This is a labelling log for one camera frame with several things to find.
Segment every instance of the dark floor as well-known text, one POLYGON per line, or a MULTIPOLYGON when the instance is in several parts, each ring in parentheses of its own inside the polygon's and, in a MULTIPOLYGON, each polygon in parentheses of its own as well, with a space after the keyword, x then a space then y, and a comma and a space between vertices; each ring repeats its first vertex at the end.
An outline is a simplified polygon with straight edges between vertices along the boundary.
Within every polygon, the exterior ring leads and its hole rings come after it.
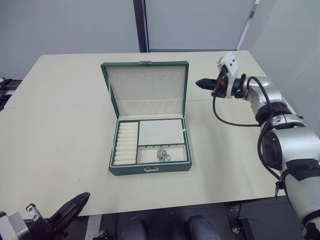
MULTIPOLYGON (((229 219, 237 216, 238 206, 227 207, 225 203, 181 206, 154 210, 104 214, 101 230, 111 239, 121 240, 122 231, 129 219, 145 220, 150 240, 186 240, 184 223, 192 215, 202 215, 217 229, 223 240, 241 240, 231 232, 229 219)), ((240 218, 248 218, 256 240, 303 240, 301 225, 285 196, 265 198, 243 203, 240 218)), ((84 240, 88 216, 78 217, 67 229, 68 240, 84 240)))

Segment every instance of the green jewelry box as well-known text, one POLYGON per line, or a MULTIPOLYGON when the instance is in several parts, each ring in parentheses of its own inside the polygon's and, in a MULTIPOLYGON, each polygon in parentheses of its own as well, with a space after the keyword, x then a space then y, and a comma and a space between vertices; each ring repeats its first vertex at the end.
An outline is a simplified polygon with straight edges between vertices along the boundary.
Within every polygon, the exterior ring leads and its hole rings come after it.
POLYGON ((188 62, 105 62, 101 69, 118 119, 109 171, 188 171, 188 62))

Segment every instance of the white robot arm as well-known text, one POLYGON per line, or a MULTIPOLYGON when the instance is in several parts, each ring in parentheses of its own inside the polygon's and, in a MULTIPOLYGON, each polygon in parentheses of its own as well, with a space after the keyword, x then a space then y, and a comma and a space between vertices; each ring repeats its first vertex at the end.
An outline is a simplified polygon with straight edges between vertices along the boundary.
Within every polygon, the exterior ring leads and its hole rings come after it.
POLYGON ((268 77, 238 76, 238 64, 232 52, 217 63, 217 80, 204 78, 196 82, 212 90, 213 111, 218 119, 234 126, 260 127, 257 143, 263 166, 277 178, 278 189, 284 189, 299 220, 303 223, 305 239, 320 239, 320 140, 292 114, 275 83, 268 77), (249 101, 257 125, 230 123, 215 111, 218 98, 249 101))

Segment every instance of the white wall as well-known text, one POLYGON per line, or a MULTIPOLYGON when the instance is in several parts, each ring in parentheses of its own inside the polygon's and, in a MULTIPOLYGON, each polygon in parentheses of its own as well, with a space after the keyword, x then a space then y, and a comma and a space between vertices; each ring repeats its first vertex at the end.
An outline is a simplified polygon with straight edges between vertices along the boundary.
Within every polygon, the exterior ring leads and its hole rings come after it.
POLYGON ((261 0, 241 50, 249 50, 304 122, 320 135, 319 0, 261 0))
POLYGON ((150 51, 234 50, 255 0, 146 0, 150 51))
POLYGON ((0 0, 0 77, 23 79, 44 54, 133 52, 132 0, 0 0))

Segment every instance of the white table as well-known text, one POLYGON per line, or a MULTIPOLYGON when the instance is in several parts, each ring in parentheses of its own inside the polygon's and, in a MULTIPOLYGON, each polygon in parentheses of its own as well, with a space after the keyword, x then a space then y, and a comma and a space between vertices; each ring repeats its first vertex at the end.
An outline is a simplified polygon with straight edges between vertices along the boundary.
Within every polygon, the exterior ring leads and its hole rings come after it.
MULTIPOLYGON (((44 217, 82 192, 81 215, 272 197, 275 179, 257 154, 259 129, 219 122, 209 91, 195 81, 218 75, 223 52, 42 56, 0 112, 0 206, 7 214, 37 205, 44 217), (188 61, 186 124, 190 171, 114 176, 108 171, 117 118, 102 62, 188 61)), ((247 51, 239 73, 265 76, 247 51)), ((226 120, 254 123, 250 104, 218 99, 226 120)))

